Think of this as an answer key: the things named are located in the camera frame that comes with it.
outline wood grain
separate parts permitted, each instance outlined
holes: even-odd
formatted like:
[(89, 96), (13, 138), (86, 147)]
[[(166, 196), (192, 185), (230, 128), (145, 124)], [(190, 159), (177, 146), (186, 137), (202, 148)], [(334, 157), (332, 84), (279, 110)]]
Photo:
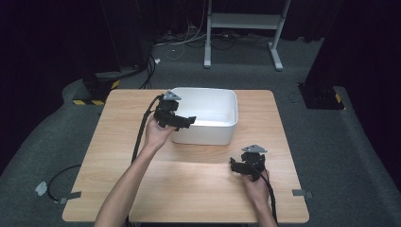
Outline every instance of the wood grain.
[[(116, 181), (131, 163), (140, 122), (149, 103), (165, 90), (114, 90), (100, 117), (63, 219), (94, 221)], [(273, 93), (236, 90), (238, 123), (227, 146), (175, 144), (156, 154), (130, 213), (138, 222), (256, 222), (243, 182), (230, 169), (230, 157), (257, 144), (269, 152), (266, 166), (274, 189), (279, 222), (309, 219), (303, 197), (292, 196), (300, 183)]]

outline white plastic bin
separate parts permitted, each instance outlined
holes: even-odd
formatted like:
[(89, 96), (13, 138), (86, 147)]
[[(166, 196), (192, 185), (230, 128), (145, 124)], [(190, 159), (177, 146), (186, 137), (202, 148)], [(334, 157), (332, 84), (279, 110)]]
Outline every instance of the white plastic bin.
[(238, 108), (236, 95), (231, 90), (213, 88), (174, 88), (182, 100), (176, 115), (197, 119), (189, 129), (174, 131), (174, 143), (196, 145), (228, 145), (233, 138)]

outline carpeted floor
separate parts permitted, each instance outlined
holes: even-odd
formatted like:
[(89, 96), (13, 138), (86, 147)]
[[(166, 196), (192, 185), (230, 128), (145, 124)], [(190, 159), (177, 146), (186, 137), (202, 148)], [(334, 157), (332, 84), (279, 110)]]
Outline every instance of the carpeted floor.
[[(215, 40), (213, 45), (229, 44)], [(160, 62), (151, 85), (272, 90), (301, 186), (313, 194), (306, 201), (310, 220), (299, 226), (401, 226), (400, 193), (366, 138), (346, 90), (335, 88), (346, 106), (343, 111), (309, 110), (300, 96), (297, 83), (305, 81), (320, 45), (302, 39), (280, 41), (283, 72), (274, 69), (266, 43), (213, 49), (210, 69), (202, 67), (203, 48), (157, 46), (152, 56)], [(118, 89), (139, 88), (146, 77), (143, 72), (121, 79)], [(34, 191), (40, 182), (49, 182), (84, 158), (103, 107), (72, 103), (80, 83), (64, 89), (64, 105), (29, 135), (1, 176), (0, 226), (93, 225), (64, 222), (63, 205)], [(52, 194), (67, 195), (77, 173), (73, 169), (61, 174)]]

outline human hand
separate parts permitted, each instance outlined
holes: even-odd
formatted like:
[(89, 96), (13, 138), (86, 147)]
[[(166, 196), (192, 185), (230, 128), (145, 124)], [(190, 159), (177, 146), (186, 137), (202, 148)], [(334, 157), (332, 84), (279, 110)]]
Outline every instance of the human hand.
[(148, 147), (152, 150), (157, 151), (165, 144), (168, 136), (175, 130), (175, 127), (160, 127), (157, 124), (156, 119), (152, 117), (147, 124), (146, 140), (144, 147)]
[[(269, 171), (263, 171), (262, 175), (268, 179)], [(245, 184), (245, 189), (247, 191), (248, 198), (253, 203), (253, 206), (265, 206), (268, 204), (268, 199), (270, 196), (268, 187), (266, 186), (265, 181), (260, 177), (257, 181), (252, 182), (250, 175), (241, 174), (242, 180)]]

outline white metal frame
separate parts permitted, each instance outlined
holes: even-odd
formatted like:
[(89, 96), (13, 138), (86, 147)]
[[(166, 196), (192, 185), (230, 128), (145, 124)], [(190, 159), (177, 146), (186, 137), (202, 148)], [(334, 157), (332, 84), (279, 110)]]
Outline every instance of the white metal frame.
[(209, 0), (207, 10), (207, 33), (206, 45), (204, 48), (204, 67), (212, 66), (211, 32), (212, 27), (232, 27), (232, 28), (251, 28), (251, 29), (271, 29), (276, 30), (272, 43), (268, 49), (274, 61), (277, 71), (283, 70), (283, 64), (277, 53), (277, 45), (286, 21), (287, 12), (291, 0), (285, 0), (284, 8), (279, 15), (264, 14), (238, 14), (238, 13), (212, 13), (212, 0)]

